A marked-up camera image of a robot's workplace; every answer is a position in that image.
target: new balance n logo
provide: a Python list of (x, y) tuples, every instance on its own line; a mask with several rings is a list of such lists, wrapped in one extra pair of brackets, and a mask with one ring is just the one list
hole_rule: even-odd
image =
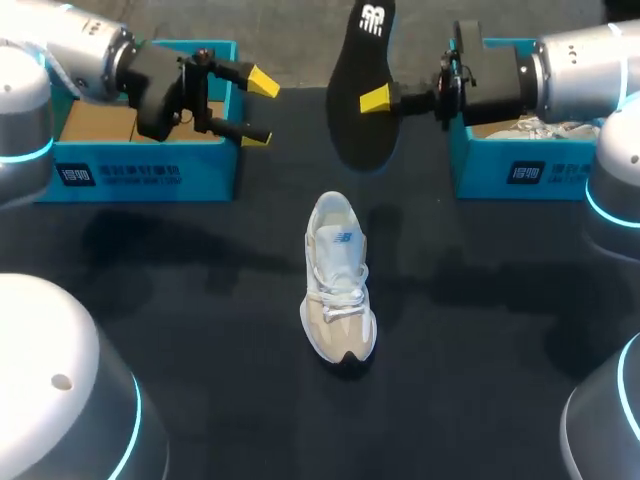
[(347, 243), (351, 240), (351, 233), (339, 233), (333, 239), (333, 243)]
[(360, 28), (372, 35), (382, 36), (382, 25), (384, 24), (384, 8), (365, 5), (362, 9), (362, 19)]

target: white shoe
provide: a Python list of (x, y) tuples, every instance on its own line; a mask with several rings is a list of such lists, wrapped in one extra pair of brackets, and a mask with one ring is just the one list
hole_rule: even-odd
[(369, 358), (376, 317), (365, 285), (366, 238), (349, 201), (327, 192), (316, 203), (305, 235), (307, 295), (302, 326), (323, 360), (358, 364)]
[(543, 123), (532, 117), (519, 120), (509, 130), (502, 130), (489, 135), (488, 139), (523, 139), (537, 140), (542, 138), (559, 138), (573, 140), (589, 140), (597, 138), (600, 128), (594, 123), (564, 122), (556, 125)]

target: robotic arm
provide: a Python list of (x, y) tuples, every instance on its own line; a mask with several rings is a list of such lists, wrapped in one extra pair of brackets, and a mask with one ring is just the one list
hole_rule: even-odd
[(257, 66), (136, 42), (126, 26), (49, 0), (8, 0), (0, 17), (0, 207), (33, 200), (51, 177), (51, 84), (82, 100), (137, 110), (138, 133), (164, 141), (193, 115), (194, 129), (239, 145), (268, 144), (271, 133), (213, 118), (208, 75), (276, 97), (279, 86)]
[(448, 129), (532, 113), (546, 123), (606, 118), (587, 183), (585, 234), (603, 253), (640, 261), (640, 20), (546, 35), (533, 53), (486, 48), (478, 22), (455, 24), (431, 81), (360, 97), (362, 113), (433, 112)]

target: glowing blue ring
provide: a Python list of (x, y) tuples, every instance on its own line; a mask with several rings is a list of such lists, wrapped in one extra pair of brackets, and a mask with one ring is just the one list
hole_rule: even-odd
[(587, 197), (587, 202), (589, 202), (589, 205), (591, 205), (591, 208), (593, 208), (593, 210), (605, 220), (608, 220), (611, 223), (615, 223), (616, 225), (620, 225), (621, 227), (640, 228), (640, 223), (620, 220), (619, 218), (616, 218), (613, 215), (608, 214), (607, 212), (602, 210), (598, 205), (596, 205), (596, 202), (593, 201), (593, 198), (591, 198), (591, 194), (589, 193), (589, 182), (587, 182), (584, 191)]
[(631, 347), (631, 344), (639, 335), (640, 333), (627, 343), (627, 345), (622, 349), (620, 360), (618, 360), (618, 393), (620, 394), (620, 403), (622, 403), (622, 410), (624, 411), (627, 421), (631, 426), (631, 430), (633, 430), (638, 441), (640, 441), (640, 426), (638, 426), (638, 422), (636, 422), (636, 419), (633, 416), (631, 405), (629, 405), (629, 399), (627, 398), (627, 390), (624, 387), (624, 361), (627, 357), (627, 353), (629, 352), (629, 347)]
[(9, 155), (5, 157), (0, 156), (0, 163), (21, 163), (36, 160), (49, 153), (51, 147), (53, 147), (53, 138), (49, 140), (49, 142), (44, 147), (36, 150), (35, 152), (26, 153), (24, 155)]
[[(616, 24), (610, 23), (608, 27), (613, 32), (614, 36), (618, 38), (622, 38), (622, 30), (620, 30), (620, 28)], [(625, 53), (623, 53), (622, 57), (620, 58), (620, 98), (618, 99), (617, 110), (619, 110), (624, 104), (624, 101), (627, 98), (628, 88), (629, 88), (629, 58)]]
[(138, 434), (140, 433), (140, 423), (142, 423), (142, 395), (140, 394), (140, 388), (138, 388), (136, 377), (131, 375), (131, 378), (133, 378), (133, 387), (136, 391), (136, 421), (133, 424), (133, 432), (131, 432), (129, 445), (127, 445), (127, 449), (124, 451), (124, 455), (122, 455), (122, 458), (118, 462), (118, 465), (107, 480), (116, 480), (118, 478), (118, 475), (120, 475), (125, 465), (127, 464), (127, 461), (131, 456), (131, 452), (133, 452), (133, 448), (136, 446)]

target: blue box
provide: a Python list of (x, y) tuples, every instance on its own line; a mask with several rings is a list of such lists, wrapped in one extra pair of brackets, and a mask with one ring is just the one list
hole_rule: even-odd
[[(214, 49), (219, 58), (237, 60), (235, 42), (155, 41), (157, 45), (193, 53), (197, 48)], [(181, 141), (170, 137), (164, 143), (137, 137), (135, 111), (125, 106), (91, 107), (65, 92), (53, 94), (55, 169), (52, 183), (39, 200), (47, 203), (76, 202), (228, 202), (233, 198), (238, 147), (225, 138), (202, 137)], [(243, 117), (242, 92), (232, 83), (209, 78), (209, 101), (217, 103), (220, 116), (232, 122)], [(117, 125), (109, 112), (129, 112), (131, 136), (115, 141), (61, 139), (72, 108), (94, 108), (96, 123)], [(98, 127), (86, 125), (88, 137)]]
[[(485, 39), (489, 48), (515, 45), (533, 52), (534, 40)], [(461, 199), (582, 200), (595, 140), (483, 139), (458, 116), (449, 147), (456, 196)], [(512, 179), (521, 179), (515, 183)]]

